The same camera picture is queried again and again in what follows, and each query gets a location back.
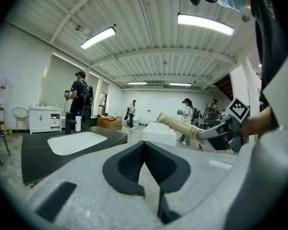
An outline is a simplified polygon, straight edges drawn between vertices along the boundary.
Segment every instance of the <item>cardboard box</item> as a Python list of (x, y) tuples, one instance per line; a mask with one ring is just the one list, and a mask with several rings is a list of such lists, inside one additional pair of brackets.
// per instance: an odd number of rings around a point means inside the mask
[(107, 121), (104, 120), (102, 117), (98, 117), (96, 125), (111, 130), (120, 130), (122, 126), (122, 117), (118, 117), (116, 121)]

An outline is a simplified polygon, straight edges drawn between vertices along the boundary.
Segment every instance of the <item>black t-shirt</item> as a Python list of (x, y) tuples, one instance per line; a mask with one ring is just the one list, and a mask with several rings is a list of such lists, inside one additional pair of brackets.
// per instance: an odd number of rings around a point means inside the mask
[[(288, 0), (251, 0), (251, 11), (256, 19), (256, 41), (262, 65), (263, 91), (288, 55)], [(262, 92), (260, 101), (269, 105)], [(271, 118), (272, 128), (278, 127), (274, 114)]]
[(79, 101), (79, 95), (82, 93), (83, 88), (87, 86), (87, 83), (84, 80), (75, 81), (72, 84), (71, 92), (77, 90), (77, 98), (72, 100), (71, 104), (71, 112), (75, 111), (82, 111), (83, 109), (83, 102)]

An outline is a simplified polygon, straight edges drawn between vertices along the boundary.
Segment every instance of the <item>white bottle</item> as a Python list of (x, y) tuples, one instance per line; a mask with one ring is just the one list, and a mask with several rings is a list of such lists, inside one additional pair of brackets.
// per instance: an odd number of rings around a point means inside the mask
[(81, 116), (80, 113), (78, 112), (77, 116), (76, 116), (76, 132), (81, 131)]

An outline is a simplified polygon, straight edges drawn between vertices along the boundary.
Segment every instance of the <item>concrete floor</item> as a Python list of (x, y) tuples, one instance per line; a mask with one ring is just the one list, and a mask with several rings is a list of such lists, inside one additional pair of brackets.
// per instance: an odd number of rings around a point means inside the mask
[[(122, 130), (128, 134), (128, 142), (137, 142), (143, 139), (144, 126), (136, 127), (138, 133), (133, 132), (123, 125)], [(18, 138), (15, 135), (7, 137), (7, 143), (11, 152), (11, 157), (8, 155), (3, 138), (0, 137), (0, 159), (3, 165), (0, 165), (0, 179), (4, 182), (4, 189), (13, 194), (19, 200), (23, 201), (26, 195), (30, 192), (31, 187), (23, 184), (22, 171), (21, 171), (21, 144), (23, 135), (19, 134)], [(199, 144), (192, 140), (190, 146), (185, 146), (180, 142), (176, 142), (177, 147), (191, 150), (199, 150)], [(205, 151), (214, 152), (214, 150), (203, 147)], [(145, 201), (152, 209), (153, 212), (157, 212), (159, 186), (151, 176), (148, 168), (144, 164), (141, 173), (139, 184), (145, 188)]]

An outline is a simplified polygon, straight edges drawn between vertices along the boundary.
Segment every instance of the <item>table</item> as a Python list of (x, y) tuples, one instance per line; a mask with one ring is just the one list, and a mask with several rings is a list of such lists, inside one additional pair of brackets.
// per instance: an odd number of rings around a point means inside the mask
[(24, 184), (37, 183), (75, 158), (127, 143), (128, 139), (128, 135), (125, 133), (97, 126), (82, 128), (81, 132), (93, 132), (107, 137), (107, 140), (79, 152), (61, 156), (52, 151), (48, 140), (53, 137), (65, 136), (65, 131), (35, 133), (32, 135), (25, 134), (21, 150), (21, 167)]
[(212, 128), (214, 126), (219, 125), (221, 123), (221, 121), (216, 120), (216, 119), (205, 118), (204, 119), (204, 129), (206, 129), (206, 123), (208, 124), (209, 128)]
[(150, 123), (143, 130), (143, 140), (157, 141), (170, 146), (176, 145), (177, 135), (173, 129), (160, 123)]

